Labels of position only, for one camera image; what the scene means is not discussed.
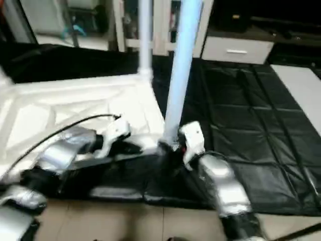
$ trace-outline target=white cabinet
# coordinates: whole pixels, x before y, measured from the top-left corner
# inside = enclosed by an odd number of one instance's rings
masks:
[[[214,0],[203,0],[199,31],[194,48],[194,57],[200,57],[207,25]],[[113,0],[118,48],[139,48],[138,1]],[[179,23],[180,0],[153,0],[153,26],[151,45],[153,54],[168,55],[176,47]]]
[[[202,59],[263,64],[273,44],[268,41],[208,37]]]

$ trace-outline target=black cable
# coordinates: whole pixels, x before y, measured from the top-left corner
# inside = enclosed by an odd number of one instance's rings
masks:
[[[81,119],[79,121],[76,121],[76,122],[73,122],[63,128],[60,128],[59,130],[51,133],[49,136],[43,138],[41,141],[37,142],[36,144],[34,144],[32,147],[30,147],[24,154],[22,154],[20,157],[18,157],[18,159],[15,160],[15,162],[13,162],[11,164],[11,166],[5,171],[5,173],[3,174],[3,177],[0,179],[0,182],[6,180],[6,178],[8,177],[10,171],[23,159],[25,158],[27,155],[29,155],[35,148],[37,148],[38,146],[40,146],[42,143],[44,143],[45,141],[47,141],[48,139],[50,139],[51,137],[55,136],[56,134],[59,134],[75,125],[78,125],[82,122],[85,122],[87,120],[90,120],[90,119],[95,119],[95,118],[98,118],[98,117],[105,117],[105,116],[108,116],[108,117],[114,117],[115,120],[117,120],[118,118],[120,118],[120,116],[118,115],[115,115],[115,114],[97,114],[97,115],[93,115],[93,116],[89,116],[89,117],[86,117],[84,119]]]

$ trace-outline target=tile floor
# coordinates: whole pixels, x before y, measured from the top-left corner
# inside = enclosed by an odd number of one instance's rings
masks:
[[[190,241],[224,241],[214,211],[162,208],[144,204],[50,200],[40,216],[36,241],[166,241],[181,236]],[[300,230],[321,217],[259,215],[270,238]],[[321,232],[301,241],[321,240]]]

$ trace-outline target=black foam mat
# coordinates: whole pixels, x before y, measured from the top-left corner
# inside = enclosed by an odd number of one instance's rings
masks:
[[[137,55],[53,45],[0,45],[14,82],[135,73]],[[153,56],[163,116],[173,59]],[[321,215],[321,138],[268,65],[194,59],[181,124],[199,121],[207,150],[226,155],[254,211]],[[60,198],[210,208],[189,189],[175,157],[143,157],[74,173]]]

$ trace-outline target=white panel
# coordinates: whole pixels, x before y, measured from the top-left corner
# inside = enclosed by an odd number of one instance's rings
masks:
[[[321,80],[308,68],[272,65],[321,136]]]
[[[263,64],[272,42],[208,37],[202,58],[237,63]]]

